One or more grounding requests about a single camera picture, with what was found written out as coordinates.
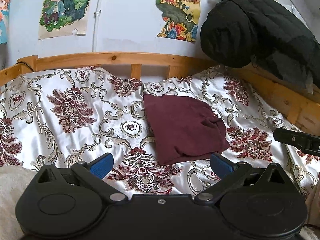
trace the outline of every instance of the bed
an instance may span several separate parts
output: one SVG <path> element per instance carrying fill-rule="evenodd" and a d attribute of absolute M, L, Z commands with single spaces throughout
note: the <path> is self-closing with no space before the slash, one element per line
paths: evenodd
<path fill-rule="evenodd" d="M 113 64 L 130 65 L 131 78 L 109 73 L 106 65 Z M 142 65 L 168 66 L 167 80 L 143 84 Z M 223 119 L 231 145 L 223 156 L 261 168 L 277 162 L 307 197 L 318 181 L 319 158 L 274 141 L 272 133 L 281 127 L 320 135 L 320 105 L 261 73 L 150 53 L 21 58 L 0 71 L 0 86 L 7 84 L 0 94 L 0 166 L 70 167 L 110 152 L 114 167 L 104 181 L 129 198 L 196 195 L 220 180 L 209 160 L 168 166 L 156 160 L 143 94 L 169 94 L 204 101 Z"/>

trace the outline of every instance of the bedspread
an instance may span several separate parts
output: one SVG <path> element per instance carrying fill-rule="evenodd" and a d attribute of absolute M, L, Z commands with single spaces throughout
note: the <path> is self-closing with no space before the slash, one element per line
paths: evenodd
<path fill-rule="evenodd" d="M 307 196 L 318 181 L 319 158 L 274 141 L 276 127 L 298 130 L 248 84 L 212 67 L 184 79 L 143 84 L 103 68 L 50 70 L 17 77 L 0 94 L 0 166 L 39 170 L 70 167 L 105 152 L 114 167 L 104 181 L 132 194 L 198 194 L 218 182 L 209 160 L 160 166 L 142 96 L 172 94 L 208 103 L 227 127 L 233 162 L 280 163 Z"/>

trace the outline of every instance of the wire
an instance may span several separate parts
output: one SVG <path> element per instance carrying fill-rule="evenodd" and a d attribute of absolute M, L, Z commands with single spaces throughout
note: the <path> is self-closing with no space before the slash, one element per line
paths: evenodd
<path fill-rule="evenodd" d="M 35 72 L 27 62 L 24 62 L 24 61 L 17 62 L 17 64 L 19 64 L 19 63 L 22 63 L 22 64 L 26 65 L 32 72 Z"/>
<path fill-rule="evenodd" d="M 314 228 L 314 229 L 320 230 L 320 227 L 319 227 L 319 226 L 312 225 L 312 224 L 304 224 L 303 226 L 304 226 L 304 227 L 308 227 L 308 228 Z"/>

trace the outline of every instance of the wooden headboard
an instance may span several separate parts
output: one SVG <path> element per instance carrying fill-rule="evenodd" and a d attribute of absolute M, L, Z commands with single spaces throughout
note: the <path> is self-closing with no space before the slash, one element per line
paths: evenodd
<path fill-rule="evenodd" d="M 211 60 L 193 57 L 134 52 L 78 53 L 45 58 L 38 58 L 35 55 L 18 59 L 17 62 L 26 62 L 33 71 L 79 68 L 89 65 L 130 64 L 131 77 L 137 79 L 141 78 L 142 65 L 167 66 L 167 78 L 182 78 L 217 64 Z M 31 70 L 23 63 L 1 70 L 0 87 L 18 75 L 30 72 Z M 242 69 L 232 69 L 231 73 L 251 83 L 256 91 L 272 107 L 278 109 L 289 122 L 304 132 L 320 136 L 320 90 L 318 88 L 315 88 L 314 94 L 307 94 L 260 68 L 253 68 L 252 65 Z"/>

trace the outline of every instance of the anime drawing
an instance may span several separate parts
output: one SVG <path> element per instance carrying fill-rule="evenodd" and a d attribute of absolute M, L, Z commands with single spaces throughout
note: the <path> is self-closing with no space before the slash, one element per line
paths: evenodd
<path fill-rule="evenodd" d="M 8 42 L 8 21 L 11 0 L 0 0 L 0 44 Z"/>
<path fill-rule="evenodd" d="M 42 17 L 40 18 L 40 25 L 43 26 L 40 27 L 42 34 L 39 35 L 39 38 L 71 35 L 72 33 L 69 32 L 71 28 L 63 28 L 61 32 L 55 31 L 83 20 L 88 6 L 89 0 L 45 0 L 42 8 Z M 86 29 L 86 22 L 81 23 L 80 29 Z"/>
<path fill-rule="evenodd" d="M 157 0 L 166 22 L 157 37 L 196 41 L 200 17 L 200 0 Z"/>

